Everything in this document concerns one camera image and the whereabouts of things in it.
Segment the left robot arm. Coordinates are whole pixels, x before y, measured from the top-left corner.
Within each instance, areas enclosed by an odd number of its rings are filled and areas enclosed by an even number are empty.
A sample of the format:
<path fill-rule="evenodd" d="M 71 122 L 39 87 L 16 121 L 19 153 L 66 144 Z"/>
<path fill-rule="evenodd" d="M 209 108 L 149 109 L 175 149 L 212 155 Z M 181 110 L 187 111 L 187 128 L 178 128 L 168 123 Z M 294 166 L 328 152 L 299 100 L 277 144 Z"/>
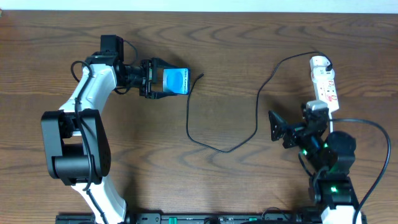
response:
<path fill-rule="evenodd" d="M 56 223 L 135 223 L 136 216 L 115 189 L 110 177 L 111 151 L 101 113 L 109 95 L 137 88 L 149 99 L 167 92 L 152 90 L 160 69 L 175 68 L 160 58 L 135 66 L 124 62 L 123 38 L 102 35 L 100 50 L 80 64 L 82 76 L 71 97 L 58 110 L 41 117 L 49 175 L 71 186 L 91 208 L 91 214 L 57 215 Z"/>

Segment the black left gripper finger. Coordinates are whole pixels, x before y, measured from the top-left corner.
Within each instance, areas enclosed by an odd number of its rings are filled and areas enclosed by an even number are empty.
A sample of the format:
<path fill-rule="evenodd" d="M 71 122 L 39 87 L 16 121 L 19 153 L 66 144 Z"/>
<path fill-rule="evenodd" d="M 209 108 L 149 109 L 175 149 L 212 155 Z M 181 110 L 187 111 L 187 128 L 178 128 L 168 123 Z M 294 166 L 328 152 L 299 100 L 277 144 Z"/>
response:
<path fill-rule="evenodd" d="M 164 68 L 177 68 L 176 65 L 172 65 L 171 63 L 166 62 L 165 60 L 162 60 L 161 58 L 152 58 L 152 74 L 156 75 L 158 69 L 164 69 Z"/>
<path fill-rule="evenodd" d="M 168 96 L 177 96 L 177 94 L 171 92 L 164 92 L 164 91 L 152 91 L 150 94 L 150 98 L 153 100 L 158 100 Z"/>

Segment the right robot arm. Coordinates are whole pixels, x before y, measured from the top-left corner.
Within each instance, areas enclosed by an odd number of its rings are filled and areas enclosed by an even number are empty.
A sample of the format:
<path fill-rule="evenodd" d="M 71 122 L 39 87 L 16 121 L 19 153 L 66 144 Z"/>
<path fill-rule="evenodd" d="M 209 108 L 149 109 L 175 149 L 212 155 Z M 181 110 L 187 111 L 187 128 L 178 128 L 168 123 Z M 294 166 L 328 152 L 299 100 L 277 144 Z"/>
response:
<path fill-rule="evenodd" d="M 359 202 L 348 177 L 355 161 L 356 140 L 348 133 L 335 131 L 325 139 L 328 109 L 302 109 L 304 121 L 289 124 L 275 111 L 268 112 L 271 139 L 283 140 L 283 147 L 299 147 L 314 172 L 309 174 L 308 192 L 316 209 L 306 209 L 301 220 L 322 223 L 361 223 L 354 214 Z"/>

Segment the blue screen Galaxy smartphone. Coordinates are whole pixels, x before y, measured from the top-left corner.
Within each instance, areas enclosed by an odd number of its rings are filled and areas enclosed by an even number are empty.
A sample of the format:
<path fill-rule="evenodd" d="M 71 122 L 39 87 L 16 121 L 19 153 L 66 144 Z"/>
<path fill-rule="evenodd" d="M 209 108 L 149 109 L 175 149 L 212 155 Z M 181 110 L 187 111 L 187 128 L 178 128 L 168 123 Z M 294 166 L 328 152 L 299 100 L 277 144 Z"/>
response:
<path fill-rule="evenodd" d="M 163 91 L 178 95 L 190 93 L 190 69 L 168 68 L 163 70 Z"/>

